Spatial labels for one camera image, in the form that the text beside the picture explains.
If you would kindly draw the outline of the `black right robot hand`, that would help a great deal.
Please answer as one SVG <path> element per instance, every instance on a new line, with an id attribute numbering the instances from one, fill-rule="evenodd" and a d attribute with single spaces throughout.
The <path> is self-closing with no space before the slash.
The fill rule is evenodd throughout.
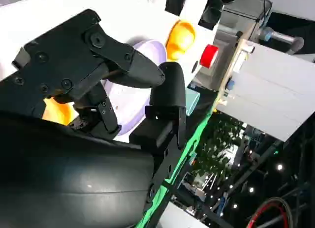
<path id="1" fill-rule="evenodd" d="M 87 9 L 24 45 L 0 83 L 0 225 L 130 228 L 185 148 L 181 66 L 108 36 Z M 150 89 L 129 143 L 102 80 Z"/>

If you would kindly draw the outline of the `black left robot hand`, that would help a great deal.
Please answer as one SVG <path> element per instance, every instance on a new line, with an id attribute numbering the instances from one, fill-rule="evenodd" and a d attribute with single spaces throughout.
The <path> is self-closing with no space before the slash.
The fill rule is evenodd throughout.
<path id="1" fill-rule="evenodd" d="M 198 24 L 209 30 L 219 22 L 223 6 L 230 4 L 235 0 L 207 0 L 205 5 L 199 5 L 203 8 L 203 13 L 199 18 Z M 180 16 L 186 0 L 166 0 L 165 11 Z"/>

